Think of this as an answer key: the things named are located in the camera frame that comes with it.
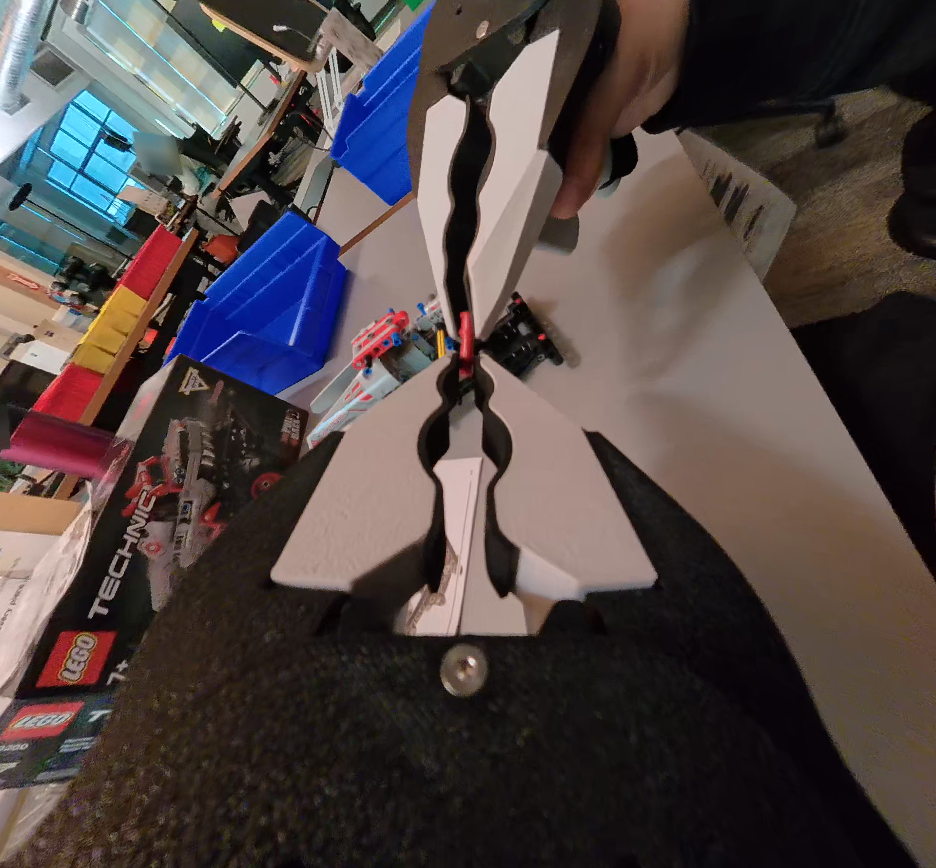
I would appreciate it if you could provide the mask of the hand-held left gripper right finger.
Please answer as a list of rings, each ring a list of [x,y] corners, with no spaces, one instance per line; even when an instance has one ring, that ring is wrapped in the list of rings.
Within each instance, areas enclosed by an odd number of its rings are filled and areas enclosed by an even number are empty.
[[[487,486],[487,576],[500,597],[583,601],[658,573],[591,435],[489,355],[475,363]]]

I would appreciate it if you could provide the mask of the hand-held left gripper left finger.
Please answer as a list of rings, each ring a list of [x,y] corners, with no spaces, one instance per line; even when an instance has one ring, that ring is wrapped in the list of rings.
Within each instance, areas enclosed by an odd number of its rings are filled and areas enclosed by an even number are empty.
[[[281,586],[365,599],[439,588],[454,360],[439,359],[309,458],[324,470],[272,571]]]

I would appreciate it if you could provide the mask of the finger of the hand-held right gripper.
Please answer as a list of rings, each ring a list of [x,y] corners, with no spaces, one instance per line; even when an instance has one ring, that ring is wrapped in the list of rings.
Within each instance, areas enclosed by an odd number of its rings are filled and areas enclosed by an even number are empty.
[[[486,340],[537,244],[562,182],[540,135],[560,32],[526,45],[492,91],[492,164],[466,263],[474,335]]]
[[[467,257],[478,227],[479,189],[488,161],[484,108],[448,94],[426,112],[416,184],[418,215],[447,329],[471,309]]]

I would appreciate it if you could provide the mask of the toy brick truck model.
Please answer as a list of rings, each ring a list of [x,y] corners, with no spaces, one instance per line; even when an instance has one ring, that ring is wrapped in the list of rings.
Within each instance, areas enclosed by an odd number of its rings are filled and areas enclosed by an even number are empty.
[[[523,378],[537,366],[564,359],[528,304],[514,292],[487,341],[494,360]],[[327,436],[345,431],[360,416],[396,392],[440,358],[458,356],[462,346],[443,320],[440,300],[419,303],[414,318],[389,310],[352,339],[350,364],[315,398],[314,425],[306,444],[313,449]]]

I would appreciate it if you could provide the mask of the person's right forearm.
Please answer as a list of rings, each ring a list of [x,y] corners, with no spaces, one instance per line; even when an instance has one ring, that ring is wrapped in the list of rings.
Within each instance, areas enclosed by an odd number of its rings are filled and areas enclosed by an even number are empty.
[[[642,129],[887,86],[934,91],[935,0],[688,0],[675,90]]]

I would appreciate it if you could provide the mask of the white desk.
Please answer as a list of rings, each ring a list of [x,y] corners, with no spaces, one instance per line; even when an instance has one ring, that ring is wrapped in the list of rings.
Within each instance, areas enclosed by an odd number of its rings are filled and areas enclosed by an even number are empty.
[[[515,285],[566,363],[531,386],[602,433],[733,560],[838,752],[935,852],[934,579],[673,134]]]

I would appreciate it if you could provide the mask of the person's right hand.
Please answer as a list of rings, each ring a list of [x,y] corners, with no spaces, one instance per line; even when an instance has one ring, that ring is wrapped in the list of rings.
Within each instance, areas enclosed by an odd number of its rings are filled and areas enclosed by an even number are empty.
[[[658,114],[679,81],[689,0],[616,2],[621,20],[616,43],[579,113],[551,209],[556,219],[579,213],[598,187],[610,140]]]

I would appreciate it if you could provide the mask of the blue plastic storage bin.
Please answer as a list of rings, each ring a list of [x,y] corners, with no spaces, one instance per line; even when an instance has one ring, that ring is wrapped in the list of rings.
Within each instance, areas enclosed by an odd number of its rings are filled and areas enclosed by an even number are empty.
[[[345,99],[331,158],[392,207],[413,190],[408,117],[434,0]]]
[[[166,362],[184,356],[271,395],[320,371],[347,283],[339,254],[288,209],[193,304]]]

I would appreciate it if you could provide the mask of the black toy truck box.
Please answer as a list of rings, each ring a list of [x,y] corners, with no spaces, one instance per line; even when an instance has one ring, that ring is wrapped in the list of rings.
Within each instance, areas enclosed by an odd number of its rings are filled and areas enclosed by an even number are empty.
[[[3,791],[79,772],[156,614],[204,550],[298,461],[309,412],[178,356],[140,388],[92,486],[93,526],[2,710]]]

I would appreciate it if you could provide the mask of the white printed card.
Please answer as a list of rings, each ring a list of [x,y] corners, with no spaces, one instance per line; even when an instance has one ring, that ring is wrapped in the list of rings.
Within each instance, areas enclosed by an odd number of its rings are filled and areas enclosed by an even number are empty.
[[[695,131],[681,131],[682,147],[725,224],[765,281],[797,214],[793,200],[726,149]]]

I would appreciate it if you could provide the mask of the magenta metal bottle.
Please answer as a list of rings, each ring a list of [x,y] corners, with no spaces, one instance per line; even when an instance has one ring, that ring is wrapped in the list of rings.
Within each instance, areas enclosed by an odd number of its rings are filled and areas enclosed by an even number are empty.
[[[113,434],[34,410],[2,409],[1,457],[14,463],[100,480]]]

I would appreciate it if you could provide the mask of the row of red yellow bins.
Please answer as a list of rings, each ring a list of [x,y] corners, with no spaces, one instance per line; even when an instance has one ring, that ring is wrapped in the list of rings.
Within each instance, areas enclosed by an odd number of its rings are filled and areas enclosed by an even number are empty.
[[[32,406],[32,410],[67,421],[78,422],[98,389],[116,370],[126,345],[137,345],[142,335],[132,338],[138,324],[148,321],[149,301],[183,250],[181,237],[158,227],[131,260],[116,287],[107,298],[72,351],[62,372]]]

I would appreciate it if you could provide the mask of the printed white instruction sheet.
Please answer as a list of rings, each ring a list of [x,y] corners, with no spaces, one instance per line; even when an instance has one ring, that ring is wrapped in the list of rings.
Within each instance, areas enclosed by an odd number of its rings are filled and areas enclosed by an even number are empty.
[[[89,501],[1,495],[1,695],[6,710],[93,526]]]

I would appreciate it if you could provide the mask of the silver ventilation duct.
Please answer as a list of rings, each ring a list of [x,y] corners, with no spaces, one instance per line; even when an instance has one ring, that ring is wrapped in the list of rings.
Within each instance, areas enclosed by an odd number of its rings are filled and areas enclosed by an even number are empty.
[[[24,106],[22,89],[39,44],[51,0],[2,0],[1,110],[8,116]]]

